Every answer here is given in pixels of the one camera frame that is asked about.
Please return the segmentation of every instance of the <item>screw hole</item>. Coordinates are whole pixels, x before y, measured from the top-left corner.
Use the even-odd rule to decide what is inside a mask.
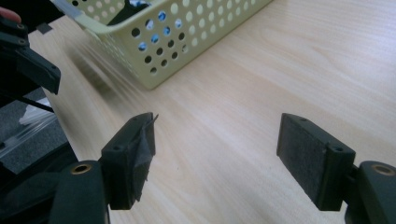
[[[73,175],[82,175],[82,174],[89,172],[91,170],[91,168],[92,167],[89,164],[81,164],[81,165],[75,166],[72,169],[71,173]]]
[[[122,150],[122,147],[115,146],[115,147],[113,147],[113,149],[114,149],[115,151],[120,151],[120,150]]]
[[[381,175],[396,175],[395,171],[380,164],[373,165],[372,168]]]

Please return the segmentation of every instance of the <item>light wood surface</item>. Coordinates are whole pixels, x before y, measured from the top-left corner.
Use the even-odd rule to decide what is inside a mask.
[[[72,21],[30,35],[60,67],[48,94],[81,160],[152,111],[157,155],[140,203],[112,223],[344,223],[319,212],[276,156],[282,113],[396,166],[396,1],[275,0],[153,91]]]

